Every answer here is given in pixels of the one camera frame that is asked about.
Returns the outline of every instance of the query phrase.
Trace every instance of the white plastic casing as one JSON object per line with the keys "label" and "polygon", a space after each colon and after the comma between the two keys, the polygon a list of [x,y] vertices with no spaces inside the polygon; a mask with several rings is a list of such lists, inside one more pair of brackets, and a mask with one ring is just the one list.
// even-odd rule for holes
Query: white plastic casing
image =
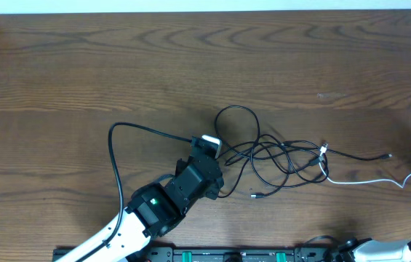
{"label": "white plastic casing", "polygon": [[[74,262],[94,250],[103,240],[107,239],[114,230],[118,216],[116,216],[106,227],[80,244],[57,262]],[[103,247],[95,254],[91,255],[84,262],[99,261],[123,261],[125,257],[143,249],[149,242],[150,237],[145,237],[143,231],[145,226],[139,221],[134,213],[128,214],[123,210],[123,217],[118,233],[110,241],[108,247]]]}
{"label": "white plastic casing", "polygon": [[217,153],[215,155],[215,158],[217,159],[220,156],[220,151],[221,151],[221,140],[215,137],[212,137],[211,135],[203,135],[202,136],[203,140],[207,140],[211,143],[215,143],[218,145]]}
{"label": "white plastic casing", "polygon": [[411,262],[410,240],[379,242],[370,240],[354,249],[356,262]]}

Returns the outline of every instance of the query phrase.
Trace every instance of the green terminal block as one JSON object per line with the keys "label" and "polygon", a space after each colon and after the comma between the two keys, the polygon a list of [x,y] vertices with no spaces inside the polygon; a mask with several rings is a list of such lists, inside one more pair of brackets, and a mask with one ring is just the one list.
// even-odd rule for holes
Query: green terminal block
{"label": "green terminal block", "polygon": [[183,252],[183,262],[192,262],[192,252]]}
{"label": "green terminal block", "polygon": [[283,253],[283,252],[277,253],[276,262],[286,262],[286,253]]}

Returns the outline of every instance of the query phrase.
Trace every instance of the tangled cables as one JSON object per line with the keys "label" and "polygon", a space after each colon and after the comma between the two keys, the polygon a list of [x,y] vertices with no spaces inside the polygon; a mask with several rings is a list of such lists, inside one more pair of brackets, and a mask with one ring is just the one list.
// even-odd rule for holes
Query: tangled cables
{"label": "tangled cables", "polygon": [[[243,142],[243,143],[239,143],[235,146],[231,146],[228,141],[226,139],[223,138],[223,136],[220,134],[220,131],[218,129],[218,119],[220,117],[220,115],[230,109],[230,108],[240,108],[240,109],[244,109],[246,111],[249,111],[255,119],[255,123],[257,124],[257,137],[254,141],[247,141],[247,142]],[[307,140],[292,140],[292,141],[284,141],[284,142],[280,142],[277,138],[275,138],[274,136],[270,135],[270,134],[261,134],[260,132],[260,124],[257,118],[257,115],[254,113],[254,111],[250,110],[247,107],[244,106],[228,106],[223,108],[220,112],[218,112],[217,116],[215,117],[215,132],[216,135],[219,139],[221,139],[221,141],[223,142],[223,144],[228,147],[227,150],[225,150],[223,153],[221,153],[221,155],[219,156],[219,158],[221,158],[222,156],[224,156],[225,154],[227,154],[228,152],[232,152],[234,153],[231,157],[227,158],[225,160],[225,166],[229,167],[233,164],[236,164],[238,162],[240,162],[241,160],[244,161],[244,164],[242,165],[241,171],[237,177],[237,180],[233,186],[233,188],[226,194],[223,196],[218,196],[220,198],[225,198],[225,197],[229,197],[234,190],[236,189],[237,185],[239,184],[239,181],[241,180],[241,176],[242,173],[244,172],[244,168],[247,166],[247,164],[250,162],[250,166],[254,172],[254,174],[267,186],[271,186],[273,188],[275,188],[273,191],[269,192],[269,193],[256,193],[252,195],[252,198],[263,198],[263,197],[269,197],[272,194],[275,194],[276,192],[280,191],[283,188],[296,188],[299,186],[304,186],[307,185],[309,183],[321,183],[323,181],[325,181],[326,179],[328,179],[329,174],[330,174],[330,169],[328,168],[328,158],[326,154],[320,154],[320,150],[321,147],[317,146],[315,143],[312,143],[310,141]],[[268,138],[271,141],[263,141],[264,138]],[[296,144],[308,144],[309,146],[296,146]],[[276,148],[277,150],[279,150],[280,152],[277,154],[272,154],[270,152],[270,148]],[[261,156],[258,154],[260,152],[263,153],[267,153],[268,156]],[[306,163],[305,165],[303,165],[302,167],[296,167],[291,159],[290,154],[295,153],[295,152],[305,152],[307,154],[311,154],[312,155],[312,160],[309,161],[308,163]],[[352,159],[357,159],[360,161],[372,161],[372,160],[377,160],[377,159],[387,159],[392,157],[392,155],[390,154],[383,154],[381,156],[377,156],[377,157],[373,157],[373,158],[363,158],[363,157],[357,157],[357,156],[352,156],[350,154],[344,154],[341,153],[339,151],[335,151],[332,149],[326,149],[326,152],[330,152],[333,154],[338,154],[341,156],[345,156],[348,158],[352,158]],[[277,162],[277,158],[280,156],[285,156],[286,160],[287,160],[287,167],[283,167],[281,164],[279,164]],[[281,184],[279,185],[275,185],[273,183],[268,182],[267,180],[265,180],[264,178],[262,178],[262,176],[259,174],[259,172],[257,171],[257,169],[255,168],[255,162],[256,161],[265,161],[265,160],[271,160],[275,166],[284,174],[284,178],[283,181],[281,182]],[[318,165],[320,164],[320,166],[322,167],[322,171],[315,176],[315,178],[313,179],[307,179],[304,178],[300,172],[302,170],[304,170],[307,167],[311,167],[314,165]],[[296,174],[302,181],[300,183],[296,183],[293,185],[287,185],[287,181],[289,180],[290,176]]]}

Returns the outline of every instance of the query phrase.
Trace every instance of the white wall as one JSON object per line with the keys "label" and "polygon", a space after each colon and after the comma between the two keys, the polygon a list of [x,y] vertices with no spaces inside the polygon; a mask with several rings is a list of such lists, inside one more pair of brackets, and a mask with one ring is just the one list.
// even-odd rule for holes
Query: white wall
{"label": "white wall", "polygon": [[0,0],[0,14],[411,9],[411,0]]}

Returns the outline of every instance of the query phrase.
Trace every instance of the black cable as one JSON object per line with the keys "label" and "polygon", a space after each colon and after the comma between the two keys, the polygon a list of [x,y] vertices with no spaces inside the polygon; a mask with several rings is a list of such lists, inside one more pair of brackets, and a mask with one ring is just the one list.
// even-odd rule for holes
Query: black cable
{"label": "black cable", "polygon": [[[112,141],[113,130],[116,126],[119,126],[119,125],[124,125],[124,126],[128,126],[128,127],[136,127],[136,128],[139,128],[139,129],[142,129],[142,130],[145,130],[145,131],[152,132],[152,133],[157,134],[157,135],[162,135],[166,138],[173,138],[173,139],[185,141],[185,142],[188,142],[188,143],[192,142],[191,139],[178,137],[176,135],[170,135],[170,134],[167,134],[165,132],[160,132],[158,130],[151,129],[149,127],[141,126],[139,124],[133,124],[133,123],[128,123],[128,122],[117,122],[117,123],[114,123],[114,124],[111,125],[110,130],[108,131],[108,152],[110,154],[110,160],[111,160],[111,165],[113,166],[113,172],[115,174],[116,184],[118,185],[118,195],[119,195],[118,220],[116,221],[116,226],[114,227],[113,232],[111,233],[111,235],[107,239],[103,240],[102,244],[100,244],[95,249],[93,249],[92,251],[90,251],[89,253],[84,255],[82,258],[78,259],[77,262],[82,262],[82,261],[88,259],[91,255],[95,254],[98,250],[100,250],[103,247],[107,246],[110,243],[110,241],[116,236],[116,233],[118,233],[119,227],[121,225],[121,220],[122,220],[122,217],[123,217],[123,209],[124,209],[124,194],[123,194],[123,187],[121,185],[121,178],[119,177],[118,167],[116,165],[115,154],[113,152],[113,141]],[[170,175],[164,175],[164,176],[161,176],[160,178],[163,180],[163,179],[169,178],[169,176]]]}
{"label": "black cable", "polygon": [[[223,138],[223,136],[221,135],[218,129],[218,119],[224,111],[230,108],[244,109],[252,114],[252,116],[255,119],[255,123],[257,125],[257,134],[256,134],[255,140],[247,141],[247,142],[239,143],[235,146],[231,146],[229,142]],[[236,164],[237,162],[240,162],[241,160],[245,160],[233,188],[227,194],[223,196],[218,196],[220,198],[229,197],[234,192],[239,181],[241,180],[242,173],[244,172],[244,168],[247,166],[249,162],[250,162],[250,166],[254,174],[264,184],[275,188],[273,191],[266,193],[266,194],[256,193],[255,195],[253,195],[255,196],[255,198],[262,198],[266,196],[269,197],[270,195],[275,194],[276,192],[280,191],[283,188],[296,188],[299,186],[307,185],[309,183],[321,183],[325,181],[326,179],[328,179],[330,175],[330,169],[328,168],[327,155],[323,154],[322,158],[319,157],[319,154],[320,154],[319,146],[307,140],[291,140],[291,141],[280,142],[277,138],[275,138],[272,135],[261,134],[260,123],[258,121],[257,115],[254,113],[254,111],[252,111],[251,109],[247,107],[228,106],[228,107],[223,108],[220,112],[218,112],[217,116],[215,117],[214,126],[215,126],[215,132],[216,132],[217,137],[222,141],[223,145],[225,145],[228,148],[223,153],[221,153],[221,155],[218,158],[223,157],[225,154],[233,153],[229,158],[225,160],[224,165],[228,167],[233,164]],[[309,146],[296,146],[296,144],[303,144],[303,143],[308,144]],[[279,150],[280,152],[277,154],[272,154],[269,150],[270,148],[275,148]],[[290,156],[290,154],[295,153],[295,152],[305,152],[307,154],[312,155],[313,159],[301,167],[296,167]],[[341,153],[339,151],[335,151],[332,149],[327,149],[327,152],[338,154],[338,155],[345,156],[345,157],[352,158],[352,159],[357,159],[360,161],[372,161],[372,160],[387,159],[389,157],[392,157],[392,155],[390,154],[383,154],[381,156],[377,156],[373,158],[363,158],[363,157],[353,156],[350,154]],[[266,153],[268,156],[261,156],[261,153]],[[277,162],[276,159],[280,156],[285,156],[285,159],[287,160],[287,167],[283,167]],[[268,182],[267,180],[265,180],[264,178],[262,178],[260,173],[255,168],[255,161],[264,161],[264,160],[269,160],[269,159],[271,159],[271,161],[275,164],[276,168],[284,174],[283,181],[279,185],[272,184]],[[315,176],[315,178],[307,179],[307,178],[304,178],[300,174],[300,172],[303,171],[305,168],[318,165],[318,163],[322,163],[324,165],[323,171],[325,171],[327,175],[324,175],[323,172],[320,172],[317,176]],[[296,183],[294,185],[286,185],[287,181],[289,180],[292,174],[296,174],[299,177],[299,179],[302,180],[302,182]]]}

